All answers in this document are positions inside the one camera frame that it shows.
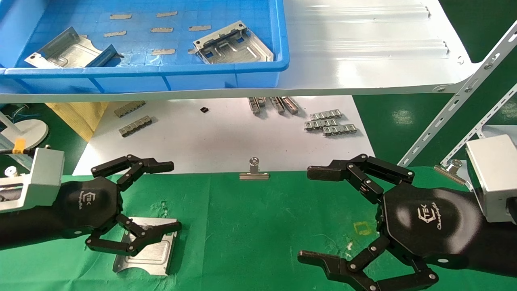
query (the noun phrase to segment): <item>stamped metal bracket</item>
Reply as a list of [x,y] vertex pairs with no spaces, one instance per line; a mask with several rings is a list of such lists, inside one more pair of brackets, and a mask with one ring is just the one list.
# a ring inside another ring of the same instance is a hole
[[272,62],[274,57],[240,20],[194,41],[194,46],[206,64]]
[[104,51],[96,49],[92,41],[69,27],[25,61],[43,69],[100,67],[118,53],[113,45]]
[[[176,219],[148,217],[130,217],[130,219],[142,225],[144,229],[146,229],[146,226],[162,225],[177,221]],[[118,273],[129,268],[140,268],[150,275],[167,276],[169,274],[170,258],[177,234],[178,232],[176,231],[170,235],[164,235],[161,242],[146,246],[134,257],[117,255],[113,263],[113,272]],[[134,239],[135,236],[127,232],[122,236],[121,242],[130,243]]]

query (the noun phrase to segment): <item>metal sheet part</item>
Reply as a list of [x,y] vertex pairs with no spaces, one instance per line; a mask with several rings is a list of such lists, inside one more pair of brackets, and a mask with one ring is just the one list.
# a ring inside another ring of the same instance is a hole
[[305,121],[305,130],[308,132],[313,130],[322,129],[326,126],[336,126],[339,125],[338,122],[335,119],[325,119],[325,120],[312,120],[312,121]]
[[126,105],[118,108],[115,110],[115,115],[118,116],[118,118],[121,118],[123,116],[126,116],[130,114],[131,112],[139,109],[140,107],[145,105],[145,101],[132,101],[130,103],[127,103]]
[[131,123],[130,125],[126,125],[123,128],[119,129],[118,132],[120,132],[122,137],[127,137],[127,136],[143,129],[144,127],[146,127],[147,125],[149,125],[151,123],[153,123],[153,120],[148,115],[146,115],[146,116],[138,119],[137,121]]
[[163,32],[163,33],[169,33],[172,32],[174,28],[172,27],[154,27],[151,28],[151,32]]
[[357,128],[353,124],[335,125],[323,127],[324,136],[354,134]]
[[130,19],[133,14],[111,14],[110,19]]
[[164,13],[156,13],[156,17],[175,16],[176,14],[178,14],[178,11],[164,12]]
[[242,21],[194,41],[194,46],[206,64],[273,61],[271,50]]
[[207,31],[212,29],[211,25],[195,25],[189,27],[189,31]]
[[[148,226],[151,225],[161,225],[177,221],[176,219],[147,217],[130,218],[133,219],[135,223],[142,225],[144,229],[147,229]],[[134,257],[117,255],[113,263],[113,272],[118,273],[129,268],[140,268],[147,271],[150,275],[167,276],[176,237],[177,232],[173,232],[170,236],[164,235],[161,242],[146,246]],[[134,239],[135,236],[129,233],[124,233],[122,236],[122,242],[129,243]]]
[[269,101],[273,104],[273,107],[277,110],[278,114],[283,114],[285,112],[284,103],[282,103],[282,99],[280,97],[270,97]]
[[175,54],[175,49],[168,49],[168,50],[154,50],[151,54],[152,55],[166,55],[166,54]]
[[37,68],[86,68],[103,66],[118,55],[113,45],[104,51],[96,49],[92,41],[69,27],[25,61]]
[[121,36],[121,35],[126,35],[127,33],[128,33],[127,31],[110,32],[110,33],[104,34],[104,37]]
[[310,114],[309,117],[311,120],[320,120],[320,119],[329,119],[329,118],[341,118],[343,114],[339,109],[328,110],[318,113]]
[[290,114],[297,114],[300,109],[291,97],[282,97],[282,102]]
[[259,158],[253,157],[250,159],[250,172],[240,173],[240,181],[256,181],[256,180],[269,180],[268,173],[259,172]]
[[255,114],[255,115],[259,114],[260,106],[259,106],[258,98],[256,98],[256,97],[248,98],[248,102],[250,104],[250,109],[253,112],[253,114]]

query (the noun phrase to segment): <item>perforated metal bracket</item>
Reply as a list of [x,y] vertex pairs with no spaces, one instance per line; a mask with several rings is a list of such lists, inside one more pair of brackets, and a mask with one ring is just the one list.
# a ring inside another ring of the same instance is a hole
[[450,120],[458,109],[485,81],[490,73],[501,63],[501,61],[517,45],[517,21],[506,31],[495,47],[485,57],[479,68],[468,79],[462,88],[447,102],[445,107],[435,117],[431,124],[425,129],[413,146],[407,151],[402,159],[397,163],[398,166],[407,167],[418,156],[418,154],[436,136],[438,131]]
[[440,165],[446,166],[449,163],[449,160],[474,136],[477,134],[479,138],[483,138],[483,133],[481,132],[481,128],[483,125],[492,117],[494,114],[501,109],[501,107],[508,101],[510,98],[517,93],[517,83],[497,102],[497,104],[490,109],[490,111],[483,116],[483,118],[468,132],[468,134],[442,159]]

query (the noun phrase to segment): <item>green floor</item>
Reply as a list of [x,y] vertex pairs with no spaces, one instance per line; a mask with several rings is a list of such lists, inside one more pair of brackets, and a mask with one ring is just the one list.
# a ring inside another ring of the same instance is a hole
[[[415,186],[460,189],[431,167],[412,170]],[[346,182],[311,181],[305,172],[273,172],[269,181],[239,181],[237,173],[144,175],[123,198],[128,216],[182,222],[171,276],[149,276],[140,269],[116,274],[115,255],[88,250],[83,236],[1,251],[0,290],[353,291],[326,280],[321,268],[299,263],[297,253],[350,259],[378,237],[376,206]],[[117,227],[106,238],[119,240],[122,232]],[[517,283],[517,278],[430,267],[439,277],[431,291],[515,290]],[[388,253],[366,269],[374,280],[411,272]]]
[[[473,62],[482,61],[517,19],[516,0],[440,0],[440,3]],[[514,50],[412,165],[430,166],[441,161],[515,84],[516,67],[517,50]],[[396,163],[451,97],[451,94],[366,95],[354,96],[354,100],[376,156]],[[65,151],[64,174],[71,174],[86,143],[44,104],[31,107],[27,112],[41,114],[40,119],[49,125],[50,133],[43,143]],[[517,99],[508,101],[490,123],[517,124]],[[0,169],[9,165],[16,163],[0,157]]]

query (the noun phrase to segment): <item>metal clip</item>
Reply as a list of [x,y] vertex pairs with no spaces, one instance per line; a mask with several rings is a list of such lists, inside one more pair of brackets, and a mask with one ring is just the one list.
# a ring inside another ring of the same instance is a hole
[[298,105],[294,102],[294,100],[291,99],[291,97],[282,97],[282,101],[284,102],[285,108],[289,111],[291,114],[297,114]]
[[312,130],[322,129],[326,126],[337,126],[338,122],[335,119],[326,119],[326,120],[313,120],[313,121],[305,121],[305,130],[308,132]]
[[284,103],[282,103],[282,99],[280,97],[270,97],[269,100],[277,110],[278,114],[283,114],[285,112]]
[[459,185],[465,185],[467,183],[466,180],[460,178],[458,176],[458,170],[463,166],[463,163],[459,159],[452,159],[447,167],[444,168],[441,165],[434,166],[434,170],[438,173],[448,177],[452,181],[458,183]]
[[357,128],[355,127],[354,124],[345,124],[345,125],[338,124],[335,126],[323,127],[324,136],[346,135],[346,134],[354,134],[356,132],[357,132]]
[[309,117],[311,120],[320,120],[320,119],[331,119],[331,118],[341,118],[343,114],[339,109],[323,111],[318,113],[310,114]]
[[145,105],[145,101],[133,101],[130,103],[127,103],[126,105],[118,108],[115,110],[115,115],[118,116],[118,118],[122,118],[125,115],[128,115],[129,113],[139,109],[140,107]]
[[240,173],[239,180],[241,180],[241,181],[269,180],[269,174],[259,172],[259,158],[253,157],[250,159],[250,172],[249,173]]
[[146,115],[146,116],[138,119],[137,121],[131,123],[130,125],[124,126],[123,128],[119,129],[118,131],[120,132],[122,137],[127,137],[127,136],[143,129],[144,127],[146,127],[147,125],[149,125],[151,123],[153,123],[153,120],[148,115]]
[[260,114],[260,106],[259,101],[255,97],[249,97],[248,102],[250,103],[250,109],[253,112],[253,114],[257,115]]
[[266,106],[266,97],[257,97],[257,101],[260,107]]

